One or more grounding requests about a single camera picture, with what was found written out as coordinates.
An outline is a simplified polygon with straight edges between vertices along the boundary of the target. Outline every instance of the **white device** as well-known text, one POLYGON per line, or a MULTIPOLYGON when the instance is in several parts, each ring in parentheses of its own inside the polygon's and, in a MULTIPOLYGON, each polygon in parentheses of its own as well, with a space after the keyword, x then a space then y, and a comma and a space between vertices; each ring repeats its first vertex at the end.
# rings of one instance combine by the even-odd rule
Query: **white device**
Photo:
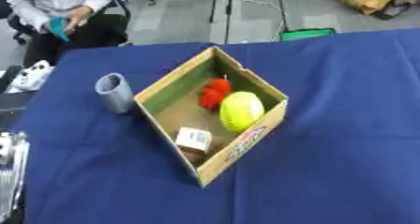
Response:
POLYGON ((29 146, 22 132, 0 133, 0 223, 18 208, 29 146))
POLYGON ((38 90, 52 71, 53 68, 47 61, 39 61, 31 67, 23 69, 13 80, 11 87, 22 91, 38 90))

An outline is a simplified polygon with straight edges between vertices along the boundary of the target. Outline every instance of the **open box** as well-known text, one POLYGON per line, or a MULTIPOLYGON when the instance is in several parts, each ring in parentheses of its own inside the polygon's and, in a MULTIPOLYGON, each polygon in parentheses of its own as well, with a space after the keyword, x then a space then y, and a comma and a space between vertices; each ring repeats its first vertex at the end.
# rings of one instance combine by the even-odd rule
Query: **open box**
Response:
POLYGON ((141 110, 170 144, 189 172, 205 187, 255 145, 284 117, 288 97, 231 58, 210 47, 155 82, 135 98, 141 110), (200 92, 213 78, 227 75, 233 91, 252 92, 265 107, 265 115, 242 133, 223 127, 218 112, 199 105, 200 92), (212 133, 206 155, 181 150, 175 139, 180 127, 212 133))

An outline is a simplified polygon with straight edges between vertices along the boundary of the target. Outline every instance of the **box label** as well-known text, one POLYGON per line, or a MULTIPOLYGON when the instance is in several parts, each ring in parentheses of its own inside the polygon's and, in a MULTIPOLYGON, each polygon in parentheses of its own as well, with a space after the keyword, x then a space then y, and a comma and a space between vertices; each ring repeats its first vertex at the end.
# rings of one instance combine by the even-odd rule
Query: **box label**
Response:
POLYGON ((249 147, 258 140, 258 138, 264 133, 267 127, 258 127, 250 130, 244 135, 243 140, 239 142, 236 147, 228 154, 226 161, 233 158, 239 157, 244 154, 249 147))

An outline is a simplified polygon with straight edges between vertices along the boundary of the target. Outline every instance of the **small white box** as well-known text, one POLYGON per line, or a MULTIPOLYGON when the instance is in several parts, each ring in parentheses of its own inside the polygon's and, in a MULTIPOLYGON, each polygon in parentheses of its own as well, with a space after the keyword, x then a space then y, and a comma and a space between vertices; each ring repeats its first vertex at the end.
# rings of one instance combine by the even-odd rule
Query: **small white box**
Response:
POLYGON ((212 134, 208 131, 181 127, 175 143, 183 150, 205 154, 211 141, 212 134))

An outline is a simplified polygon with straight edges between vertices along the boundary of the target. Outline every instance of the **chair wheel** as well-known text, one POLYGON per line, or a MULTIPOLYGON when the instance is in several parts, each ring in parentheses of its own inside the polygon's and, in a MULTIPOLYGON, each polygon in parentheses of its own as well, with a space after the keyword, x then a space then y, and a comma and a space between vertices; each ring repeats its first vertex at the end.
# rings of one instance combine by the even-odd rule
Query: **chair wheel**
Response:
POLYGON ((147 3, 149 6, 154 6, 156 4, 155 0, 149 0, 147 3))
POLYGON ((16 41, 18 42, 19 45, 24 45, 26 44, 26 40, 23 38, 16 38, 16 41))

